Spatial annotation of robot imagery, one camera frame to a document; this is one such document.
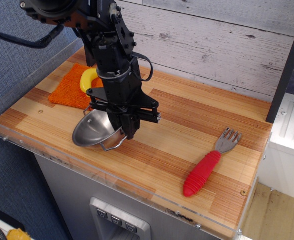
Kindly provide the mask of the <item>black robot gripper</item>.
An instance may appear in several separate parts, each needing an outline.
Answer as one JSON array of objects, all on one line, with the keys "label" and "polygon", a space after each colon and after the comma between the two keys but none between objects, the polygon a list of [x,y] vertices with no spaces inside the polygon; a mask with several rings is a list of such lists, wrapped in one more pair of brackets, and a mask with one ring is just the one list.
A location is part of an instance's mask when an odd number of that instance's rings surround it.
[{"label": "black robot gripper", "polygon": [[122,127],[128,140],[140,129],[140,120],[158,123],[161,119],[157,111],[159,103],[142,91],[142,83],[151,79],[153,69],[147,79],[142,79],[138,59],[133,57],[118,72],[97,70],[103,87],[86,91],[91,98],[91,107],[107,112],[113,129]]}]

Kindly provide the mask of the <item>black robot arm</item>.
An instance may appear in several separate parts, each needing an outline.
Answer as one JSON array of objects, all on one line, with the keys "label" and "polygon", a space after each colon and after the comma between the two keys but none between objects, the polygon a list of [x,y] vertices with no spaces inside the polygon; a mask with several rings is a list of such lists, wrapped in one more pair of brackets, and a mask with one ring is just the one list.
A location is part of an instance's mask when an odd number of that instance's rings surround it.
[{"label": "black robot arm", "polygon": [[140,121],[157,123],[158,102],[142,91],[134,33],[112,0],[23,0],[20,7],[43,24],[72,28],[82,39],[86,61],[97,66],[102,87],[89,88],[91,107],[104,111],[114,128],[132,139]]}]

